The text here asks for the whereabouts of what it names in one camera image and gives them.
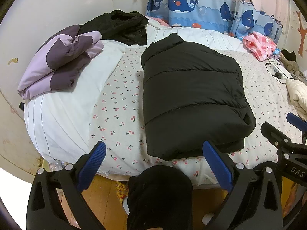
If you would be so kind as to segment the pink pillow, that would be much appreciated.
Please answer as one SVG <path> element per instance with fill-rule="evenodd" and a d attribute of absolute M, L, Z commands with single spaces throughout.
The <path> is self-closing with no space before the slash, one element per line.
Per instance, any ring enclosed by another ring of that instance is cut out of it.
<path fill-rule="evenodd" d="M 165 21 L 163 21 L 163 20 L 160 19 L 160 18 L 153 18 L 153 17 L 151 17 L 151 19 L 157 21 L 157 22 L 160 23 L 160 25 L 162 25 L 162 26 L 170 27 L 168 23 L 166 23 Z"/>

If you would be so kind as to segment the yellow floral slipper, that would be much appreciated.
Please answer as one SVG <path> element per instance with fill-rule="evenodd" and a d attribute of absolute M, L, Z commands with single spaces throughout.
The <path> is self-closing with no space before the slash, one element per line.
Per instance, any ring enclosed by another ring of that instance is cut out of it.
<path fill-rule="evenodd" d="M 116 181 L 115 190 L 119 201 L 122 203 L 123 200 L 129 194 L 129 187 L 127 181 Z"/>

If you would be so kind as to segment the person's black trouser leg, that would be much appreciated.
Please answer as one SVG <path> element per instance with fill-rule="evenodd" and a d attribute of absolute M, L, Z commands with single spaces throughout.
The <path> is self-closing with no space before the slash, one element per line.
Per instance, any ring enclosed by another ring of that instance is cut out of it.
<path fill-rule="evenodd" d="M 180 170 L 152 166 L 128 181 L 127 229 L 192 229 L 191 180 Z"/>

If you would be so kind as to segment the black puffer jacket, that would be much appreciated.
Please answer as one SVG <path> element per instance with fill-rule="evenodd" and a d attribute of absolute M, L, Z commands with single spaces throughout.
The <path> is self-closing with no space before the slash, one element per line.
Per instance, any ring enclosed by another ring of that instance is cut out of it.
<path fill-rule="evenodd" d="M 147 154 L 165 161 L 197 157 L 204 142 L 240 151 L 256 119 L 237 61 L 175 33 L 142 54 Z"/>

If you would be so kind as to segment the purple folded jacket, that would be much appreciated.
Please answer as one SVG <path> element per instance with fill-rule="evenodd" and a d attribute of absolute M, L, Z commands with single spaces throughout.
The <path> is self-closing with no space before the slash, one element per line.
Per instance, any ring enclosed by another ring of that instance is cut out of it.
<path fill-rule="evenodd" d="M 74 85 L 80 69 L 104 47 L 99 31 L 78 34 L 79 29 L 79 25 L 66 27 L 39 48 L 18 85 L 20 97 L 29 100 Z"/>

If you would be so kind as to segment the whale print curtain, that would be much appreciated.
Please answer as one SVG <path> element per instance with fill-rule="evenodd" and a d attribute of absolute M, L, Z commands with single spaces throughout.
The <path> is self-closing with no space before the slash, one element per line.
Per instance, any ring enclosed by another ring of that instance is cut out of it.
<path fill-rule="evenodd" d="M 259 32 L 278 42 L 289 0 L 149 0 L 147 15 L 170 26 L 215 30 L 242 39 Z"/>

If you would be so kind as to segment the tree wall sticker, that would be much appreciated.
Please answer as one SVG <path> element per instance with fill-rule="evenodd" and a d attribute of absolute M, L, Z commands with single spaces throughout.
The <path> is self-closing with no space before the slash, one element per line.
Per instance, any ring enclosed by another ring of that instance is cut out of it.
<path fill-rule="evenodd" d="M 303 27 L 301 12 L 296 11 L 296 14 L 297 14 L 298 19 L 299 19 L 299 28 L 297 30 L 298 30 L 298 32 L 300 33 L 300 36 L 301 36 L 301 42 L 300 42 L 300 46 L 299 46 L 299 49 L 298 49 L 298 54 L 302 57 L 303 56 L 303 49 L 304 49 L 304 40 L 305 40 L 307 30 Z"/>

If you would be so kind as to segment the white power strip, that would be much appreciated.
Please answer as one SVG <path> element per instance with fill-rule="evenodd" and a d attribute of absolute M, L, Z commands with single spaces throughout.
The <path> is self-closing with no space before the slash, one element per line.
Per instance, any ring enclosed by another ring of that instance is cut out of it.
<path fill-rule="evenodd" d="M 270 64 L 270 68 L 276 78 L 280 80 L 293 79 L 292 75 L 280 64 Z"/>

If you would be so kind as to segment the pink checkered cloth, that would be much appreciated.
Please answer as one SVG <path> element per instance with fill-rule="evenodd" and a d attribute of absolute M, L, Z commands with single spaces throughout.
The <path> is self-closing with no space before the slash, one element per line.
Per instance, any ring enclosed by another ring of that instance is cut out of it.
<path fill-rule="evenodd" d="M 255 31 L 243 38 L 243 44 L 260 62 L 268 59 L 277 49 L 272 39 Z"/>

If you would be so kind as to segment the cream puffer jacket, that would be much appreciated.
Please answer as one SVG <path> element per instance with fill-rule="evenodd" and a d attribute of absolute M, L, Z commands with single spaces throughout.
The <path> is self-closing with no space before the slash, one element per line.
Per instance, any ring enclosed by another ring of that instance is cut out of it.
<path fill-rule="evenodd" d="M 307 87 L 299 80 L 286 79 L 286 87 L 290 102 L 295 107 L 297 114 L 304 121 L 307 120 Z"/>

